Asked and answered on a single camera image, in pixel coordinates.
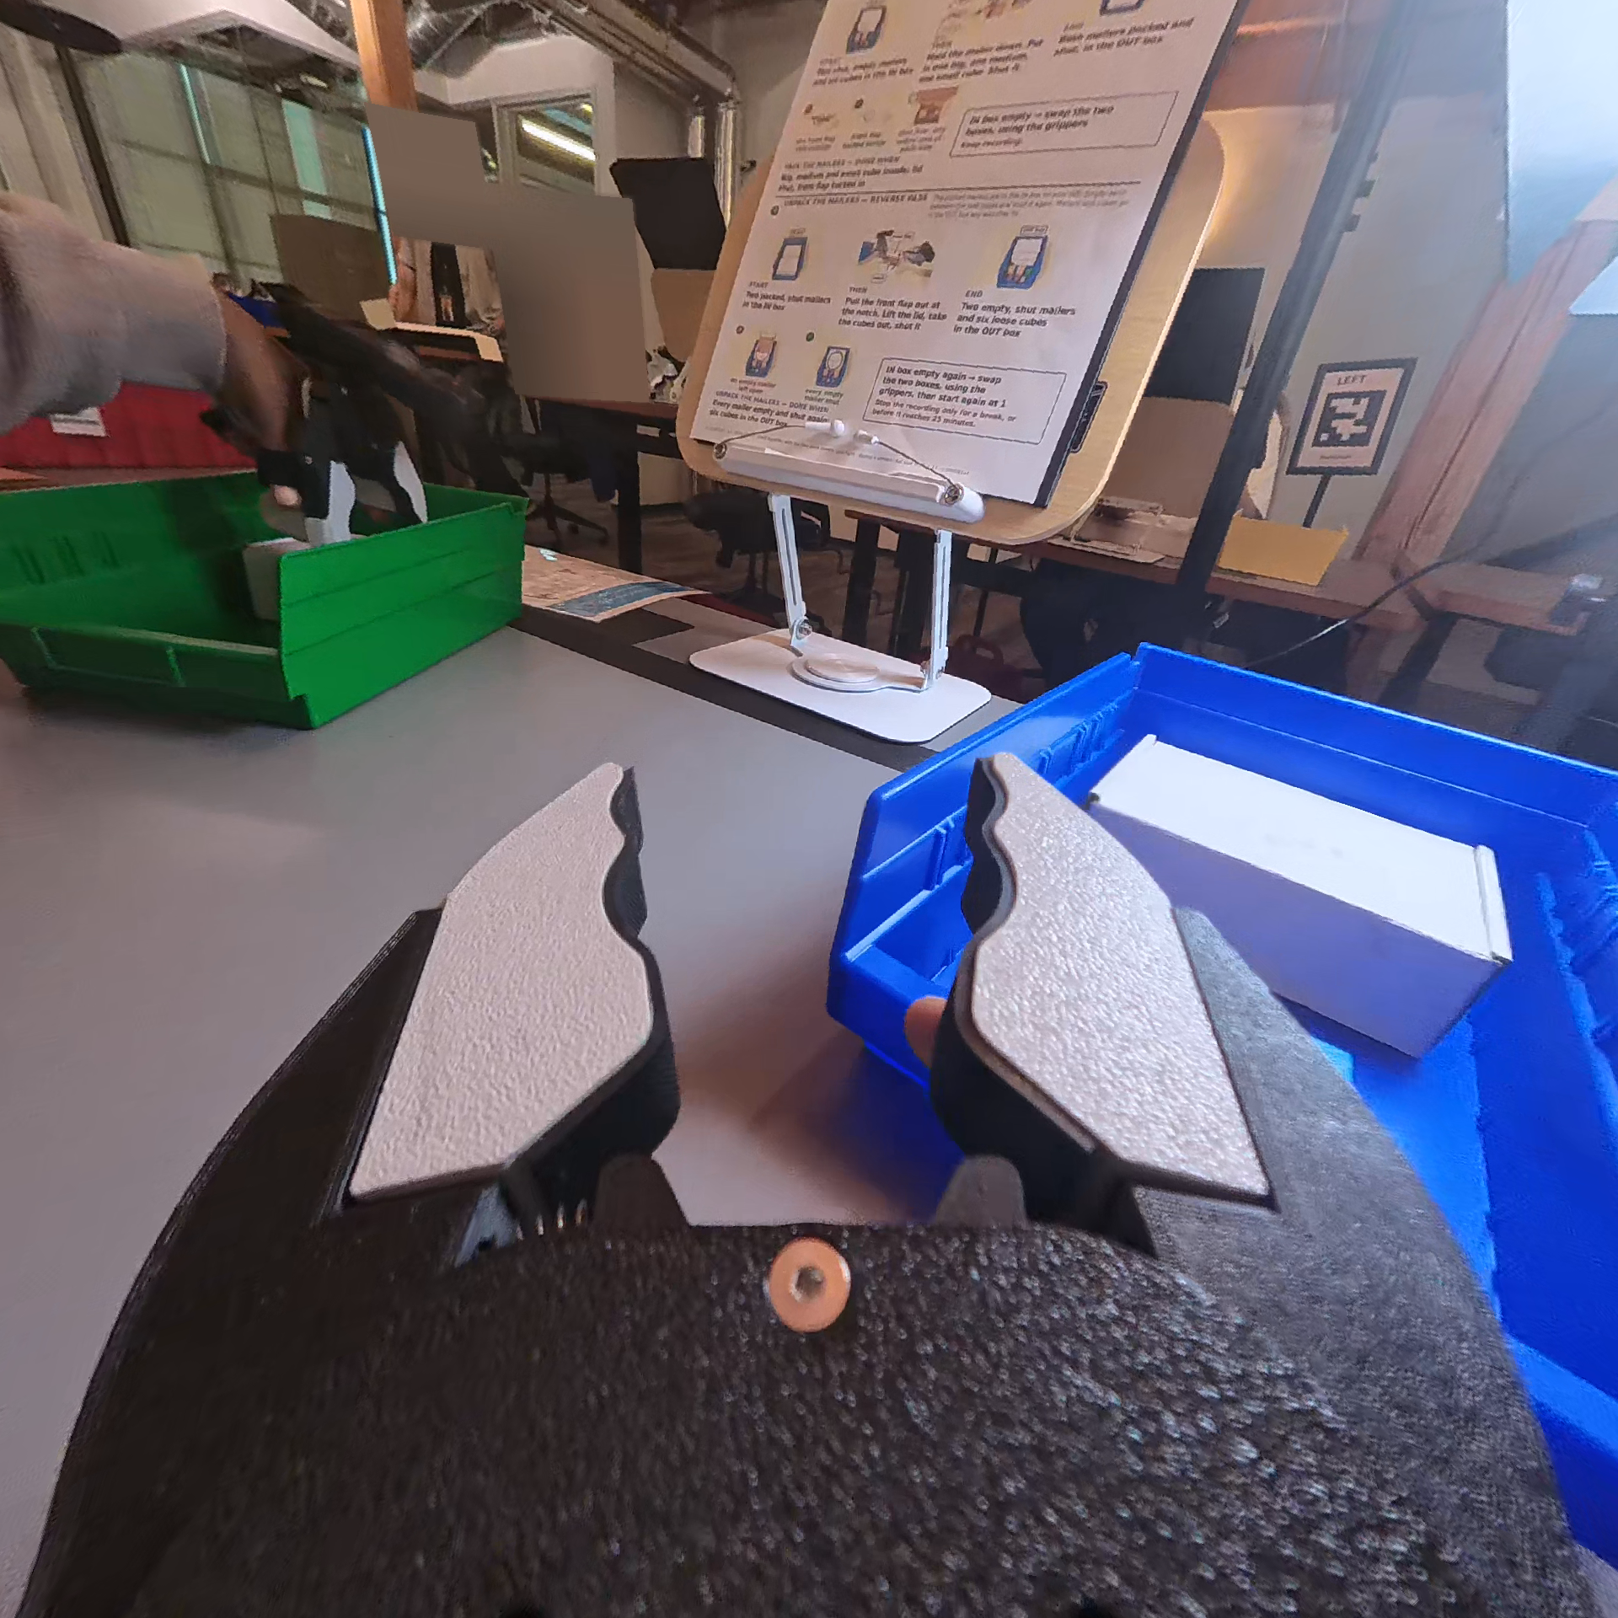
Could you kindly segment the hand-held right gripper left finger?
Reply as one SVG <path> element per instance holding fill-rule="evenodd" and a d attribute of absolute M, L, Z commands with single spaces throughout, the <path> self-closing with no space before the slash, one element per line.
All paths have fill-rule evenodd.
<path fill-rule="evenodd" d="M 590 1219 L 608 1165 L 654 1155 L 681 1113 L 646 919 L 638 780 L 610 761 L 440 907 L 384 1038 L 350 1200 L 494 1186 L 527 1236 Z"/>

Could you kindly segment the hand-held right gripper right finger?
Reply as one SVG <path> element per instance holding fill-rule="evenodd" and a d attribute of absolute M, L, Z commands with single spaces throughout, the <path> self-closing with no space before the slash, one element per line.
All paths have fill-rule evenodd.
<path fill-rule="evenodd" d="M 1130 1190 L 1270 1204 L 1182 920 L 1087 809 L 1016 755 L 968 789 L 970 938 L 929 1092 L 970 1157 L 999 1157 L 1037 1221 L 1110 1221 Z"/>

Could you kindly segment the white cardboard mailer box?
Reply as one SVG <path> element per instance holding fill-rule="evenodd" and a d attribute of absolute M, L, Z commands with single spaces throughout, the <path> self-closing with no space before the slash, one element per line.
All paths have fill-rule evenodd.
<path fill-rule="evenodd" d="M 1282 999 L 1426 1057 L 1515 961 L 1496 853 L 1141 739 L 1087 811 Z"/>
<path fill-rule="evenodd" d="M 276 535 L 273 539 L 259 539 L 244 547 L 242 562 L 249 583 L 249 597 L 255 616 L 265 622 L 280 624 L 282 616 L 282 560 L 311 553 L 313 547 L 305 539 L 290 535 Z"/>

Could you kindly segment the green plastic bin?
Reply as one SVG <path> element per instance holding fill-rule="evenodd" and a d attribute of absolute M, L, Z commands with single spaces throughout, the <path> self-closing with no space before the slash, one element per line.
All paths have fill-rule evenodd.
<path fill-rule="evenodd" d="M 273 539 L 249 472 L 3 501 L 3 655 L 38 693 L 315 730 L 521 614 L 529 501 L 429 487 L 430 520 L 276 553 L 273 616 L 246 553 Z"/>

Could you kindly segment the blue plastic bin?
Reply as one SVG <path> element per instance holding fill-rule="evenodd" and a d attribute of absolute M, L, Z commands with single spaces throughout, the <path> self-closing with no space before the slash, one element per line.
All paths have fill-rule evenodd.
<path fill-rule="evenodd" d="M 976 759 L 1018 755 L 1080 799 L 1145 736 L 1496 853 L 1513 963 L 1432 1055 L 1303 1021 L 1444 1209 L 1525 1375 L 1573 1535 L 1615 1564 L 1615 770 L 1145 647 L 873 791 L 831 1015 L 922 1080 L 904 1015 L 951 988 L 968 942 Z"/>

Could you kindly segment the person's left forearm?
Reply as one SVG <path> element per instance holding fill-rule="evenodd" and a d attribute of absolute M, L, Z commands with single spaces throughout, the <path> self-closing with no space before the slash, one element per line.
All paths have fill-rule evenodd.
<path fill-rule="evenodd" d="M 209 277 L 3 196 L 3 431 L 107 404 L 126 383 L 215 393 L 228 325 Z"/>

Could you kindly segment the brown cardboard box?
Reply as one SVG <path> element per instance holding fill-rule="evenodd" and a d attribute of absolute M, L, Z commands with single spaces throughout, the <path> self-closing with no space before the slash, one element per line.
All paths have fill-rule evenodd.
<path fill-rule="evenodd" d="M 1241 402 L 1241 393 L 1236 402 L 1145 395 L 1103 501 L 1180 520 L 1201 516 Z"/>

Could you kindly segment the person's left hand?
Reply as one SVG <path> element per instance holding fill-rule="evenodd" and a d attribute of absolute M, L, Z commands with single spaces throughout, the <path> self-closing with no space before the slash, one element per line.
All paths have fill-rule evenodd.
<path fill-rule="evenodd" d="M 217 291 L 226 331 L 226 356 L 217 404 L 244 452 L 292 454 L 303 422 L 299 360 L 232 296 Z"/>

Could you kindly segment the red plastic bin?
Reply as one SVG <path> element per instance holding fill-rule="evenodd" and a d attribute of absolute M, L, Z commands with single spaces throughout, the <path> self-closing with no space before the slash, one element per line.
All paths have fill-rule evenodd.
<path fill-rule="evenodd" d="M 128 383 L 103 406 L 34 416 L 5 433 L 3 466 L 12 472 L 253 470 L 253 456 L 203 420 L 213 406 L 199 391 Z"/>

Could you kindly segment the printed paper sheet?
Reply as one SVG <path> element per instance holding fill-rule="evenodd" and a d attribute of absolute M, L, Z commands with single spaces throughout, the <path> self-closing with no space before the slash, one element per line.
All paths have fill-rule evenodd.
<path fill-rule="evenodd" d="M 700 595 L 694 585 L 654 579 L 606 562 L 527 547 L 521 599 L 527 606 L 567 618 L 604 622 L 660 601 Z"/>

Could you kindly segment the wooden document stand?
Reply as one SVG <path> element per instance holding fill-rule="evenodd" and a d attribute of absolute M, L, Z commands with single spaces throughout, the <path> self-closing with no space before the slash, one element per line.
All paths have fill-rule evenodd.
<path fill-rule="evenodd" d="M 690 662 L 725 682 L 787 701 L 889 741 L 931 741 L 976 714 L 989 701 L 977 682 L 947 672 L 951 593 L 956 541 L 981 541 L 1020 551 L 1072 533 L 1093 514 L 1114 475 L 1128 435 L 1141 414 L 1147 383 L 1199 266 L 1222 200 L 1226 154 L 1220 133 L 1201 119 L 1180 173 L 1166 192 L 1145 258 L 1126 296 L 1099 383 L 1099 404 L 1087 414 L 1080 447 L 1070 452 L 1053 499 L 1043 508 L 989 499 L 956 477 L 900 456 L 870 431 L 841 420 L 806 427 L 702 437 L 702 391 L 716 366 L 748 231 L 764 200 L 758 179 L 742 194 L 733 233 L 702 316 L 694 356 L 687 364 L 677 410 L 685 462 L 706 477 L 764 491 L 775 529 L 787 628 L 735 639 Z M 795 499 L 820 499 L 858 518 L 924 539 L 935 564 L 929 599 L 925 664 L 885 655 L 827 633 L 816 633 L 804 601 L 796 545 Z"/>

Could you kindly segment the printed instruction sheet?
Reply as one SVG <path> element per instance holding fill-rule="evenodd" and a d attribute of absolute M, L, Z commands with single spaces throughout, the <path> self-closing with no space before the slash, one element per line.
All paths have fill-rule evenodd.
<path fill-rule="evenodd" d="M 721 470 L 1047 504 L 1243 9 L 827 4 L 696 397 Z"/>

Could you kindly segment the black white marker sign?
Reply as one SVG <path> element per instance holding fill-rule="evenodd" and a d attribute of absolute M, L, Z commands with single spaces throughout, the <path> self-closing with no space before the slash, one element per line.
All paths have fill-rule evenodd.
<path fill-rule="evenodd" d="M 1399 356 L 1318 368 L 1288 460 L 1288 475 L 1318 483 L 1305 527 L 1315 526 L 1334 479 L 1382 474 L 1419 364 Z"/>

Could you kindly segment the black monitor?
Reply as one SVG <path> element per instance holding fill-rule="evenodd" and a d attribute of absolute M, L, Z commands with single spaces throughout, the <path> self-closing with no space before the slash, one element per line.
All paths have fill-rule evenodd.
<path fill-rule="evenodd" d="M 1264 267 L 1195 269 L 1182 304 L 1182 395 L 1230 404 L 1249 360 L 1266 287 Z"/>

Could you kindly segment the black metal pole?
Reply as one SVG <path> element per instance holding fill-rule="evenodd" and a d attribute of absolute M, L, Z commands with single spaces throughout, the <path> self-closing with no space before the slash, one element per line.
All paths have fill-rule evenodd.
<path fill-rule="evenodd" d="M 1342 131 L 1315 194 L 1301 246 L 1288 269 L 1270 316 L 1226 449 L 1209 485 L 1201 516 L 1187 543 L 1172 587 L 1174 614 L 1205 605 L 1232 520 L 1238 516 L 1249 475 L 1261 466 L 1268 423 L 1301 352 L 1309 323 L 1322 298 L 1349 215 L 1361 196 L 1384 138 L 1409 48 L 1411 4 L 1388 4 L 1376 44 L 1353 90 Z"/>

